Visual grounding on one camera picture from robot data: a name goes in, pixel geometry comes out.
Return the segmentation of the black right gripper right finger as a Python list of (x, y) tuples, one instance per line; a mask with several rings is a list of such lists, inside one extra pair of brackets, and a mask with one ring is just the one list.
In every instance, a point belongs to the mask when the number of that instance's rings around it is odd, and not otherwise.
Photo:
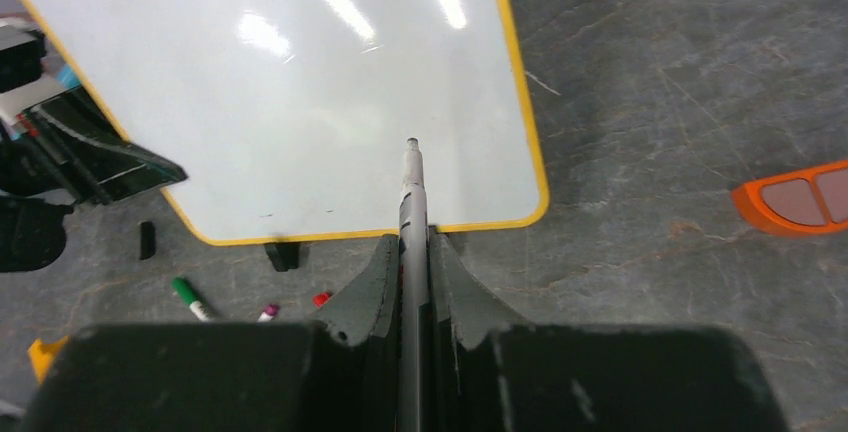
[(434, 227), (429, 229), (428, 261), (437, 323), (448, 326), (458, 346), (472, 350), (493, 330), (530, 323), (471, 274), (447, 235)]

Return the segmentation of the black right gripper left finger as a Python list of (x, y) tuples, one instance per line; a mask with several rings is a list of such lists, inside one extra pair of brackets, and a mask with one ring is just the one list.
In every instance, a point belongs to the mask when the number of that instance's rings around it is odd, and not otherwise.
[(311, 322), (339, 343), (356, 347), (366, 342), (379, 321), (398, 266), (398, 236), (383, 235), (362, 271), (313, 311)]

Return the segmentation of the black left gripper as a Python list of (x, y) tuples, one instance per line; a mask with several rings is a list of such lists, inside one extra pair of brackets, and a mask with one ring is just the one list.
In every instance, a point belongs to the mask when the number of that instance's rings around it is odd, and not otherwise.
[[(65, 250), (73, 208), (41, 194), (61, 186), (77, 204), (109, 205), (188, 179), (178, 164), (123, 139), (84, 88), (65, 90), (46, 74), (45, 55), (40, 31), (1, 26), (2, 273), (42, 269)], [(28, 108), (29, 122), (20, 117)]]

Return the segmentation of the black-capped whiteboard marker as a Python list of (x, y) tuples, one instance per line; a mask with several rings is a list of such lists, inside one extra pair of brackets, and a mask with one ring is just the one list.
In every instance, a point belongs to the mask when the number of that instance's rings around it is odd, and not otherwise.
[(399, 207), (400, 273), (402, 278), (401, 350), (397, 429), (425, 429), (427, 362), (425, 333), (429, 303), (428, 222), (423, 155), (416, 138), (406, 141), (402, 197)]

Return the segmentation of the black marker cap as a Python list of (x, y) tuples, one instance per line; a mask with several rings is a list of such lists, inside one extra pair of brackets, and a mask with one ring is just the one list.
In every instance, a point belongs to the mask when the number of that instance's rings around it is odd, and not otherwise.
[(141, 261), (152, 258), (157, 252), (156, 228), (153, 222), (144, 221), (139, 226), (140, 244), (139, 259)]

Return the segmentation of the yellow-framed whiteboard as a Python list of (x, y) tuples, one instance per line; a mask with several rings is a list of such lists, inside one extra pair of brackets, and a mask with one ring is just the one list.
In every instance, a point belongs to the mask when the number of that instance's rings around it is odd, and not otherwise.
[(509, 0), (20, 1), (208, 244), (397, 229), (412, 138), (442, 229), (548, 208)]

